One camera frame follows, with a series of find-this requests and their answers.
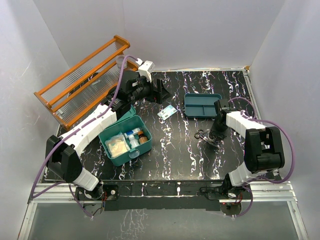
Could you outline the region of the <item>teal divider tray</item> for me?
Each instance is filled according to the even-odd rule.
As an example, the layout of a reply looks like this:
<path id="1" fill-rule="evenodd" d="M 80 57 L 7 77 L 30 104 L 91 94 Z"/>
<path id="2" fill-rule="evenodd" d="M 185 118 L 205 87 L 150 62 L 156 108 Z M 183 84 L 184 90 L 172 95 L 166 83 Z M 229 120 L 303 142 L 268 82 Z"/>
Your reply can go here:
<path id="1" fill-rule="evenodd" d="M 215 102 L 222 96 L 216 93 L 186 93 L 184 114 L 188 118 L 209 119 L 217 116 Z"/>

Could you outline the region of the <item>bandage roll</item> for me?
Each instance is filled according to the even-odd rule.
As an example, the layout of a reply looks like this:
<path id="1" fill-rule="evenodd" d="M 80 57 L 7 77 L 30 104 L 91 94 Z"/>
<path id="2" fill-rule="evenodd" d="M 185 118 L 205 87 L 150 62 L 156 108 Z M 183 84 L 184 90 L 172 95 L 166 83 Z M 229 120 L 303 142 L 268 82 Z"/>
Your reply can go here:
<path id="1" fill-rule="evenodd" d="M 134 128 L 132 130 L 129 130 L 129 131 L 125 132 L 124 136 L 128 139 L 130 135 L 136 135 L 140 131 L 141 131 L 141 128 L 137 127 L 137 128 Z"/>

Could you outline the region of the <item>brown medicine bottle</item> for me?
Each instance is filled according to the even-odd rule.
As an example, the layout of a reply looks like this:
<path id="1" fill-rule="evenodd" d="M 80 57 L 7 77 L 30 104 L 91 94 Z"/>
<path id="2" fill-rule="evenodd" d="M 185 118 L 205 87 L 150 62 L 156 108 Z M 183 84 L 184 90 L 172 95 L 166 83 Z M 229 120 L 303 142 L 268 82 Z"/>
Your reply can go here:
<path id="1" fill-rule="evenodd" d="M 144 132 L 141 130 L 138 133 L 138 141 L 139 144 L 142 145 L 148 141 L 148 137 L 144 134 Z"/>

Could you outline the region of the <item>white plastic bottle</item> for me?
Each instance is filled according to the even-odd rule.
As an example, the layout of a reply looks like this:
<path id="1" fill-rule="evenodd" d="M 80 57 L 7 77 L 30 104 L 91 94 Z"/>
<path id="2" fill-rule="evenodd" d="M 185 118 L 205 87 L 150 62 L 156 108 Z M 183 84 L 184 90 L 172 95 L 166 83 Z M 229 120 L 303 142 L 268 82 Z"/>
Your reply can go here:
<path id="1" fill-rule="evenodd" d="M 129 135 L 128 139 L 131 149 L 135 149 L 140 145 L 139 141 L 136 139 L 134 134 Z"/>

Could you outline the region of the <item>bag of cotton balls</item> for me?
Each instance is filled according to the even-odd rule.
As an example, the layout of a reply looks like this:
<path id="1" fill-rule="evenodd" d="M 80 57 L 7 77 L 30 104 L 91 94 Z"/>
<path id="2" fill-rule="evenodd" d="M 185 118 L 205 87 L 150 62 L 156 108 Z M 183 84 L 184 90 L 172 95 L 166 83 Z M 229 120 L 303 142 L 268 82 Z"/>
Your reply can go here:
<path id="1" fill-rule="evenodd" d="M 111 137 L 104 143 L 112 159 L 117 158 L 130 150 L 129 145 L 126 142 L 126 138 L 122 133 Z"/>

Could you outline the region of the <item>black handled scissors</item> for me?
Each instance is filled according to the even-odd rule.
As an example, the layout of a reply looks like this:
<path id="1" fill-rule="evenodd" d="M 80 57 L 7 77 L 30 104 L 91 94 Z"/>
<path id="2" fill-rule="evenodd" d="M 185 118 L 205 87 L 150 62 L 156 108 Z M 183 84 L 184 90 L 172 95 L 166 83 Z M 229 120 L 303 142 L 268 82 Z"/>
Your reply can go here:
<path id="1" fill-rule="evenodd" d="M 195 134 L 194 137 L 196 139 L 206 139 L 208 137 L 208 130 L 199 129 Z"/>

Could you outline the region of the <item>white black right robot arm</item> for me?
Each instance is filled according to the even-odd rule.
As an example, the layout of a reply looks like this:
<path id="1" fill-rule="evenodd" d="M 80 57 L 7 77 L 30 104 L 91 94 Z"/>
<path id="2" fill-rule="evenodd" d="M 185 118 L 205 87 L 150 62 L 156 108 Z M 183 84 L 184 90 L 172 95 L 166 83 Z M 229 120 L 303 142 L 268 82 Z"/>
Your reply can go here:
<path id="1" fill-rule="evenodd" d="M 243 163 L 226 174 L 216 193 L 233 199 L 241 187 L 249 181 L 274 170 L 283 168 L 285 157 L 280 130 L 267 127 L 242 115 L 228 100 L 214 103 L 216 117 L 208 132 L 209 142 L 216 144 L 225 137 L 225 131 L 232 129 L 244 138 Z"/>

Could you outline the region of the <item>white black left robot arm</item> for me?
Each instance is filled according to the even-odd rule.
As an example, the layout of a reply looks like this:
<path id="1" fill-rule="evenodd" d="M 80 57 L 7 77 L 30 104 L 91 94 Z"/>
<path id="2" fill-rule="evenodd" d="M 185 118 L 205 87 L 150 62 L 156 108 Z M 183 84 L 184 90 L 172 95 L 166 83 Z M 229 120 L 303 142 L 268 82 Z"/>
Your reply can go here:
<path id="1" fill-rule="evenodd" d="M 83 150 L 104 129 L 125 115 L 133 103 L 146 100 L 162 104 L 170 95 L 161 79 L 152 83 L 146 74 L 124 71 L 121 81 L 107 91 L 91 114 L 63 135 L 48 138 L 46 167 L 64 182 L 80 187 L 91 199 L 99 199 L 103 195 L 103 183 L 82 165 L 80 156 Z"/>

